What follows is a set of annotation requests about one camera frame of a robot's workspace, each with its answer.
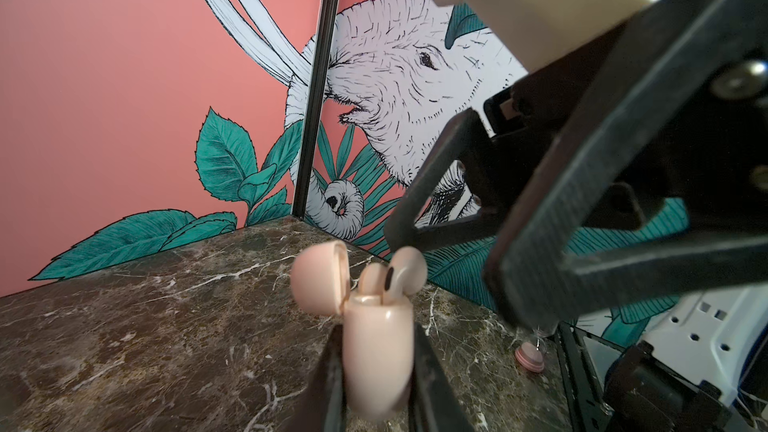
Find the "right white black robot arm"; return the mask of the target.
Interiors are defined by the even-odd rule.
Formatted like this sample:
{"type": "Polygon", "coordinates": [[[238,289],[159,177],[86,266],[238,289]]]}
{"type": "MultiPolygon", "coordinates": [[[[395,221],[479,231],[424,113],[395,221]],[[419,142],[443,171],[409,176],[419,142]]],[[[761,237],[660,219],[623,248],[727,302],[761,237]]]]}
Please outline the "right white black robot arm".
{"type": "Polygon", "coordinates": [[[492,238],[510,324],[678,303],[608,368],[610,431],[718,431],[767,381],[767,0],[433,0],[526,70],[451,119],[393,248],[492,238]]]}

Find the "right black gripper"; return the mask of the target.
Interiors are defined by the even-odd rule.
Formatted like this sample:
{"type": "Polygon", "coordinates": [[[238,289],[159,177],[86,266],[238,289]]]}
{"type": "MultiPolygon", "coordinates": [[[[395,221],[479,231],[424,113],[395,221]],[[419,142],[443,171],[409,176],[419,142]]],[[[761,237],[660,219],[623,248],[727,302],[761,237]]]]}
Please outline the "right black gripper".
{"type": "Polygon", "coordinates": [[[767,277],[767,0],[661,0],[515,83],[491,109],[510,210],[485,277],[512,324],[767,277]],[[575,255],[582,224],[681,232],[575,255]]]}

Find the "pink earbud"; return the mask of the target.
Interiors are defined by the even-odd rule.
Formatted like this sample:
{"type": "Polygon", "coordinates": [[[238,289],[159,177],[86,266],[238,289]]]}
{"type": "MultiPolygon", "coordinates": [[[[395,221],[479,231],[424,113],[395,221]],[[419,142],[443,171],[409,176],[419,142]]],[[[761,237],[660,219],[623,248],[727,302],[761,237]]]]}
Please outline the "pink earbud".
{"type": "Polygon", "coordinates": [[[383,305],[393,305],[403,297],[422,290],[427,282],[428,266],[423,254],[415,247],[402,247],[389,263],[382,294],[383,305]]]}

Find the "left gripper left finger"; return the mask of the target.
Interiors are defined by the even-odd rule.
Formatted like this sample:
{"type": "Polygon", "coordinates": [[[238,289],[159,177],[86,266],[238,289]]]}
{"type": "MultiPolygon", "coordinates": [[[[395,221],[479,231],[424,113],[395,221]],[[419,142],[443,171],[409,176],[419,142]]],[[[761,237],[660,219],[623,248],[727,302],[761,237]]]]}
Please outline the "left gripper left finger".
{"type": "Polygon", "coordinates": [[[347,401],[343,370],[343,326],[330,332],[323,352],[286,431],[344,432],[347,426],[347,401]]]}

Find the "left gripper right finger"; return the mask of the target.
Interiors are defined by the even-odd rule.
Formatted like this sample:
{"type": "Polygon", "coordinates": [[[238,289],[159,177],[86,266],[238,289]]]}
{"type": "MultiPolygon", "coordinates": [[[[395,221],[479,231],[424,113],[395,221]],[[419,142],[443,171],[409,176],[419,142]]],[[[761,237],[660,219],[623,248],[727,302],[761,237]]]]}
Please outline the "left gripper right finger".
{"type": "Polygon", "coordinates": [[[414,324],[414,366],[409,397],[411,432],[472,432],[449,380],[425,334],[414,324]]]}

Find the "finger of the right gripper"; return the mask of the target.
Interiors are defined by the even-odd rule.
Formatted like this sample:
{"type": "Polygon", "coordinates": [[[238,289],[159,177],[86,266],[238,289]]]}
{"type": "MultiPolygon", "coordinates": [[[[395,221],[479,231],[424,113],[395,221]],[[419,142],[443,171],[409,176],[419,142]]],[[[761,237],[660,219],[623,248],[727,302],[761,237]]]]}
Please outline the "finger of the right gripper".
{"type": "Polygon", "coordinates": [[[479,114],[465,110],[445,125],[418,174],[384,224],[392,251],[411,246],[430,251],[494,235],[510,210],[509,180],[501,170],[497,149],[479,114]],[[446,217],[463,194],[479,201],[475,214],[427,223],[417,220],[423,208],[446,217]]]}

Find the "pink earbuds charging case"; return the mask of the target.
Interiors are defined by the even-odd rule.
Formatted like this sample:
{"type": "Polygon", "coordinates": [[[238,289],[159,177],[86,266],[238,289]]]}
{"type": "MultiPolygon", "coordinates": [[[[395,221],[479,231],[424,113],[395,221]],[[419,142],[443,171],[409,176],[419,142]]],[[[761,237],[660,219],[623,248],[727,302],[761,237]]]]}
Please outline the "pink earbuds charging case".
{"type": "Polygon", "coordinates": [[[369,263],[353,286],[346,245],[334,240],[303,250],[290,272],[292,295],[301,310],[342,318],[348,404],[371,422],[386,420],[405,405],[414,366],[411,296],[382,304],[388,268],[369,263]]]}

